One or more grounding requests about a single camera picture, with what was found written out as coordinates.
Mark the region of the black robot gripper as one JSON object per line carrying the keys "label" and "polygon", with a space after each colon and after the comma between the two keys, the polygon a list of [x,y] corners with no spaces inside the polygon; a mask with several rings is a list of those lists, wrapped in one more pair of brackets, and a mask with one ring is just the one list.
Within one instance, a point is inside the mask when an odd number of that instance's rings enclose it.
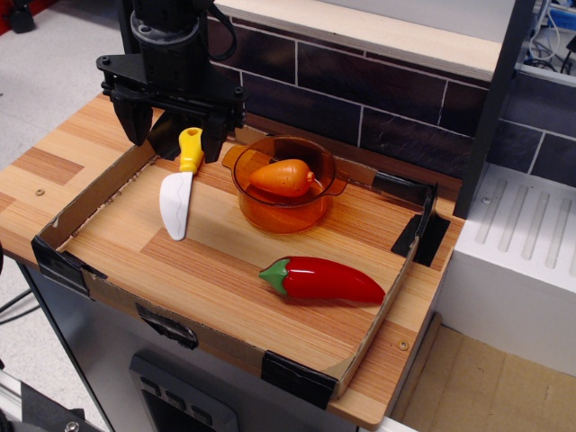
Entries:
{"label": "black robot gripper", "polygon": [[246,119],[247,94],[211,63],[203,28],[179,32],[153,27],[132,30],[140,52],[104,55],[103,93],[130,142],[143,144],[152,124],[152,109],[189,115],[202,122],[206,164],[216,162],[223,143]]}

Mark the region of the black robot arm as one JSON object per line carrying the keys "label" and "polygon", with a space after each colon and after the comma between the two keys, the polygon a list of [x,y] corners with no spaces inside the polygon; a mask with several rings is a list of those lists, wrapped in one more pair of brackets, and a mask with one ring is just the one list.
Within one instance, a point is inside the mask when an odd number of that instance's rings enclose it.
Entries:
{"label": "black robot arm", "polygon": [[132,51],[101,56],[96,66],[127,138],[174,159],[180,131],[199,127],[205,161],[217,161],[245,122],[248,98],[213,65],[231,57],[237,43],[221,54],[209,51],[208,18],[234,35],[230,19],[212,1],[135,1],[123,11],[122,36]]}

